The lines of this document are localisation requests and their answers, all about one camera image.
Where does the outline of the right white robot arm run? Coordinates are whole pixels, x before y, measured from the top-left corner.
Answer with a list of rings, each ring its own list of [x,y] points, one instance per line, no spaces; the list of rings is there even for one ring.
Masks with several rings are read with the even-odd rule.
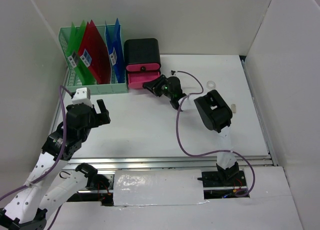
[[[166,96],[169,98],[171,106],[177,110],[175,133],[178,145],[185,155],[203,157],[217,154],[216,176],[202,176],[198,180],[207,184],[213,182],[219,182],[225,186],[232,184],[239,173],[239,164],[231,150],[224,148],[198,155],[190,154],[183,148],[179,134],[180,113],[189,109],[197,109],[202,123],[209,131],[216,132],[223,139],[228,138],[233,113],[219,92],[213,89],[205,94],[204,87],[200,84],[200,92],[186,94],[182,90],[180,79],[174,75],[168,78],[165,75],[160,75],[152,81],[143,83],[142,87],[157,97]]]

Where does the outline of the red clip file folder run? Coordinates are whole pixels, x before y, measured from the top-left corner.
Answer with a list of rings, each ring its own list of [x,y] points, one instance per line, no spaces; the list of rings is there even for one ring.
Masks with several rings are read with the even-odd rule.
[[[110,83],[112,70],[108,49],[93,20],[87,22],[77,53],[98,85]]]

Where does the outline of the black pink drawer unit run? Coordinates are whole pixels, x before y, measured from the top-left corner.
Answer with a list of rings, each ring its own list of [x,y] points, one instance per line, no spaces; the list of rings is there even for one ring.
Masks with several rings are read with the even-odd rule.
[[[158,40],[155,38],[126,40],[124,64],[130,89],[141,89],[143,83],[158,78],[161,75]]]

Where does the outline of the clear tape roll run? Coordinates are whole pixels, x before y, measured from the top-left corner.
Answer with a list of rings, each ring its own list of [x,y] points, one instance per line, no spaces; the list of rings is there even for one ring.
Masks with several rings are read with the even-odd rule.
[[[215,84],[215,82],[214,82],[214,81],[207,81],[207,83],[206,83],[206,87],[207,87],[208,89],[213,90],[213,89],[215,89],[215,88],[216,88],[216,84]]]

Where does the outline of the blue clip file folder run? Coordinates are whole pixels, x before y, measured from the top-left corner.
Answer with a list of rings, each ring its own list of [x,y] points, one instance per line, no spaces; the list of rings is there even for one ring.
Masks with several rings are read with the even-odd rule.
[[[121,25],[116,19],[113,34],[110,33],[108,26],[105,26],[105,39],[108,49],[109,59],[113,66],[118,83],[125,83],[125,63],[123,45],[121,40]]]

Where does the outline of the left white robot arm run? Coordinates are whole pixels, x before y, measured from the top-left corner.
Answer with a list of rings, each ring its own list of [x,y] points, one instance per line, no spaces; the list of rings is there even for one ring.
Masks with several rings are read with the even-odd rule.
[[[0,210],[0,224],[7,229],[44,229],[50,216],[77,191],[108,189],[110,180],[88,163],[81,163],[53,190],[50,186],[79,150],[93,128],[111,122],[102,99],[97,101],[100,112],[85,103],[64,108],[63,122],[51,133],[42,147],[39,159],[14,198]]]

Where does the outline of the green clip file folder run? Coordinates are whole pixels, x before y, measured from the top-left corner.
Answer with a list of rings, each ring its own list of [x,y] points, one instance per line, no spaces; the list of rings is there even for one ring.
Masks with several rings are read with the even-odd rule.
[[[96,81],[78,54],[86,26],[87,24],[84,20],[78,28],[74,25],[74,23],[71,24],[71,32],[66,50],[66,56],[81,84],[93,85]]]

